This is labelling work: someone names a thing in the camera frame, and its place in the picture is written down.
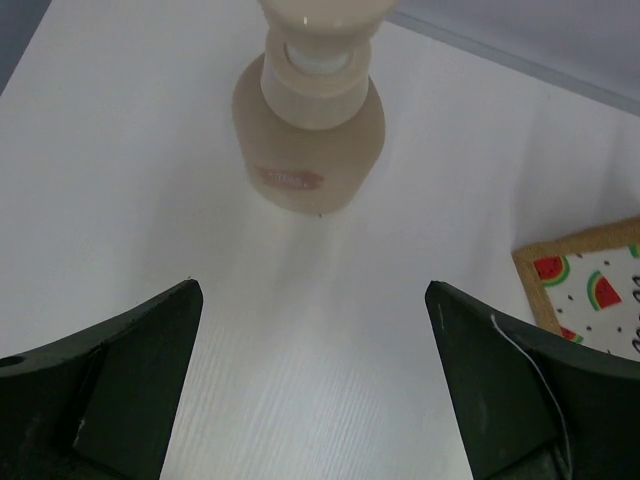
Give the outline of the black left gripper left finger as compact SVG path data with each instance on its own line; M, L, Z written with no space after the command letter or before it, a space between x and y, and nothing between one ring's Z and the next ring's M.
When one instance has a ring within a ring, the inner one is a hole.
M159 478L202 308L199 283L185 280L2 358L2 478Z

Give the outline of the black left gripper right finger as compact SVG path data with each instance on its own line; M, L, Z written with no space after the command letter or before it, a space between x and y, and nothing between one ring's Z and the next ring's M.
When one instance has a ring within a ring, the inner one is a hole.
M425 303L473 478L638 478L638 363L444 282Z

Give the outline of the beige pump lotion bottle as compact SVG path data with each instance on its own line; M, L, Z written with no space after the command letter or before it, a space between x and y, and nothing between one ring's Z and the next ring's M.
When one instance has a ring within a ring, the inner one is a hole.
M308 215L353 199L384 146L371 39L395 5L261 2L264 52L236 83L232 117L248 178L265 199Z

